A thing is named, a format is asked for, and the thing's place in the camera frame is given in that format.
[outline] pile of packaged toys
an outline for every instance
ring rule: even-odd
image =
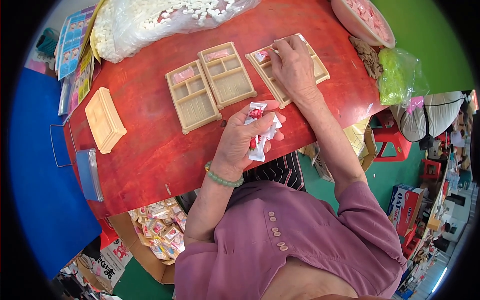
[[[169,198],[128,212],[143,245],[150,247],[164,264],[173,264],[185,250],[183,231],[187,215],[175,198]]]

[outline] woman's left hand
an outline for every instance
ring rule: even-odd
[[[250,107],[250,105],[247,105],[241,111],[231,116],[227,122],[210,167],[212,172],[223,179],[237,181],[240,178],[243,170],[252,163],[252,160],[248,159],[247,156],[250,140],[270,128],[275,114],[281,123],[287,120],[285,116],[278,112],[268,112],[268,110],[278,108],[279,103],[277,101],[267,100],[259,101],[259,103],[267,103],[268,105],[265,108],[263,117],[258,120],[244,125]],[[277,129],[273,139],[281,141],[284,137],[280,130]],[[266,141],[264,152],[267,153],[271,147],[270,141]]]

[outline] red tabletop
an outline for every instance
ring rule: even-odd
[[[348,40],[349,33],[333,14],[329,2],[263,0],[254,9],[216,29],[176,34],[118,64],[103,62],[91,92],[70,118],[76,148],[96,148],[84,109],[93,93],[104,86],[110,89],[127,129],[111,153],[103,155],[97,151],[98,175],[105,200],[88,201],[96,217],[120,214],[201,186],[204,165],[213,158],[223,131],[222,121],[211,122],[184,135],[165,80],[167,72],[198,59],[197,53],[201,50],[233,41],[258,96],[220,110],[227,120],[252,101],[273,99],[244,55],[295,33],[307,39],[330,72],[330,79],[318,87],[343,128],[384,108],[379,102],[375,80],[368,77]],[[281,112],[287,117],[282,128],[285,139],[272,142],[266,161],[315,140],[294,104]],[[64,130],[73,161],[75,152],[70,132],[68,128]]]

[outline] black cable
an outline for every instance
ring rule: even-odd
[[[441,103],[441,104],[435,104],[435,105],[424,105],[424,106],[425,106],[425,107],[442,106],[442,105],[447,105],[447,104],[452,104],[452,103],[458,102],[458,101],[460,101],[460,100],[462,100],[462,99],[465,99],[465,98],[459,98],[459,99],[457,99],[457,100],[455,100],[455,101],[447,102],[447,103]],[[410,140],[403,134],[403,132],[402,132],[402,120],[403,120],[403,117],[405,116],[405,113],[406,113],[406,112],[407,112],[407,111],[405,110],[405,111],[403,112],[402,116],[400,117],[400,122],[399,122],[399,124],[398,124],[398,131],[400,131],[400,133],[403,135],[403,137],[404,137],[407,141],[409,141],[410,143],[420,142],[423,138],[419,139],[418,141],[412,142],[412,141],[410,141]]]
[[[77,274],[78,274],[78,271],[79,271],[79,268],[78,268],[78,261],[79,261],[79,260],[78,260],[78,258],[79,258],[79,257],[83,257],[83,255],[84,255],[84,254],[81,253],[80,255],[78,255],[78,256],[75,258],[75,261],[77,262],[77,272],[75,272],[75,274],[68,274],[68,273],[65,273],[65,272],[62,272],[62,271],[60,271],[59,273],[62,273],[62,274],[64,274],[64,275],[69,275],[69,276],[75,276],[75,275],[77,275]],[[87,267],[87,266],[82,262],[82,260],[80,260],[80,263],[81,263],[86,269],[88,269],[88,270],[93,270],[92,258],[91,258],[90,256],[88,256],[88,255],[86,255],[86,257],[88,257],[88,258],[90,259],[90,264],[92,265],[92,267],[91,267],[91,268]]]

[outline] pink bowl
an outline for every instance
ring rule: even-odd
[[[350,33],[365,41],[370,46],[385,46],[387,48],[395,47],[395,36],[392,29],[388,25],[382,13],[375,7],[373,3],[369,3],[372,9],[380,17],[384,23],[384,27],[387,31],[388,40],[381,39],[358,15],[357,13],[345,2],[345,0],[332,0],[332,10],[336,17],[340,20],[342,25],[350,31]]]

